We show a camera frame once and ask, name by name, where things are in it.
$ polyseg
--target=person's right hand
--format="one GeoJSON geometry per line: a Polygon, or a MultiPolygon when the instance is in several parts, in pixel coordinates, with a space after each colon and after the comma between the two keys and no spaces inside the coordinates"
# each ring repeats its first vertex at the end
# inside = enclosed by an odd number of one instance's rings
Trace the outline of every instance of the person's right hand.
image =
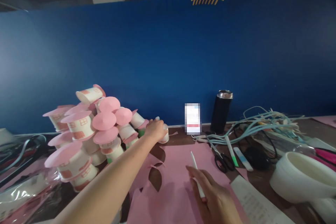
{"type": "Polygon", "coordinates": [[[147,124],[145,135],[144,137],[147,137],[154,143],[157,143],[160,141],[166,134],[168,133],[168,130],[163,129],[163,121],[151,119],[149,123],[147,124]]]}
{"type": "Polygon", "coordinates": [[[205,170],[186,166],[192,189],[204,224],[242,224],[230,192],[214,181],[205,170]],[[206,197],[203,203],[198,191],[196,178],[206,197]]]}

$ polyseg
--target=phone screen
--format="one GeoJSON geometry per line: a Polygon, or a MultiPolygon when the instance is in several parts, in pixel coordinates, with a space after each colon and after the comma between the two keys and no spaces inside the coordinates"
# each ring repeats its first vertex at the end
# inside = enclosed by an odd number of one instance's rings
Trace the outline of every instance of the phone screen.
{"type": "Polygon", "coordinates": [[[185,103],[184,118],[187,135],[199,135],[202,132],[200,103],[185,103]]]}

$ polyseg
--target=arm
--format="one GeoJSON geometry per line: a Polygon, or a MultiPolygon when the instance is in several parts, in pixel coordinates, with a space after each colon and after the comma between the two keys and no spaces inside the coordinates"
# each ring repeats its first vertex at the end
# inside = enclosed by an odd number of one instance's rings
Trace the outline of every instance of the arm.
{"type": "Polygon", "coordinates": [[[166,133],[162,120],[150,120],[145,135],[88,184],[52,224],[92,224],[97,220],[111,224],[142,163],[166,133]]]}

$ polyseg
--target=marker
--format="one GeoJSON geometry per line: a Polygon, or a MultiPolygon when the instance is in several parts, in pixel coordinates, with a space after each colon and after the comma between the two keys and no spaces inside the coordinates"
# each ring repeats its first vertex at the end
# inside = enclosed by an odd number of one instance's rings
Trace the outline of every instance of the marker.
{"type": "Polygon", "coordinates": [[[229,147],[230,155],[231,155],[231,158],[232,158],[232,161],[233,161],[234,165],[235,165],[236,167],[239,167],[238,162],[237,162],[237,159],[236,159],[236,156],[235,156],[235,153],[233,152],[233,149],[232,149],[232,146],[231,146],[231,142],[230,142],[229,137],[228,137],[228,136],[225,136],[225,140],[226,140],[226,144],[227,144],[227,146],[229,147]]]}
{"type": "Polygon", "coordinates": [[[240,149],[238,147],[234,147],[233,149],[234,149],[235,153],[237,154],[237,156],[239,157],[240,161],[245,166],[246,170],[248,170],[249,172],[253,172],[252,166],[247,161],[247,159],[245,158],[245,156],[242,154],[242,152],[240,151],[240,149]]]}
{"type": "MultiPolygon", "coordinates": [[[[194,157],[194,155],[193,155],[193,152],[190,151],[190,153],[191,153],[191,160],[192,160],[192,163],[193,163],[192,166],[193,166],[195,169],[197,169],[197,164],[196,164],[196,161],[195,161],[195,157],[194,157]]],[[[204,192],[203,192],[203,189],[202,189],[201,185],[199,184],[199,182],[197,181],[197,179],[194,178],[194,180],[195,180],[196,183],[197,183],[197,187],[198,187],[198,191],[199,191],[199,196],[201,197],[202,202],[206,202],[207,199],[206,199],[206,197],[205,197],[205,194],[204,194],[204,192]]]]}

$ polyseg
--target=clear plastic bag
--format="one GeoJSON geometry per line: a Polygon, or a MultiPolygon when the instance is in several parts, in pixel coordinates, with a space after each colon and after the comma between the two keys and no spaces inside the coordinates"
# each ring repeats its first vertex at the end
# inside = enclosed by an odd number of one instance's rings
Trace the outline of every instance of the clear plastic bag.
{"type": "MultiPolygon", "coordinates": [[[[61,177],[55,168],[32,173],[19,184],[0,194],[0,223],[24,224],[46,203],[61,185],[61,177]]],[[[53,197],[49,204],[58,204],[61,197],[53,197]]]]}

